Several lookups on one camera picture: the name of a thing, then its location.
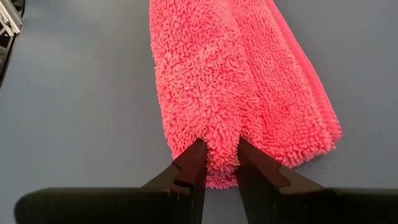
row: gray table surface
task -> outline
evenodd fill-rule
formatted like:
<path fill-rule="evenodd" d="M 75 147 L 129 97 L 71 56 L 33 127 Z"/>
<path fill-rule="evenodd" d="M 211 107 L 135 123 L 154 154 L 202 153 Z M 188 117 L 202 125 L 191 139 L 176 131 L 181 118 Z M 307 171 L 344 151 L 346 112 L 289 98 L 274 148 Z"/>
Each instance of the gray table surface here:
<path fill-rule="evenodd" d="M 0 90 L 0 223 L 44 187 L 140 186 L 166 167 L 148 1 L 26 0 Z M 345 132 L 297 170 L 326 186 L 398 188 L 398 2 L 276 0 Z M 203 223 L 247 223 L 237 188 Z"/>

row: pink towel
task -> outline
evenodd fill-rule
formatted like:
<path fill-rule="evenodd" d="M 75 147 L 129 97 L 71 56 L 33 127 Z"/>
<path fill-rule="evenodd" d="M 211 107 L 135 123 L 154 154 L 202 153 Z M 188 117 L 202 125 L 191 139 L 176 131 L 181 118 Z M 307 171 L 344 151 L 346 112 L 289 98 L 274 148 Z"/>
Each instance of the pink towel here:
<path fill-rule="evenodd" d="M 240 136 L 289 167 L 341 137 L 314 68 L 272 0 L 150 0 L 150 34 L 172 155 L 204 139 L 208 187 L 236 185 Z"/>

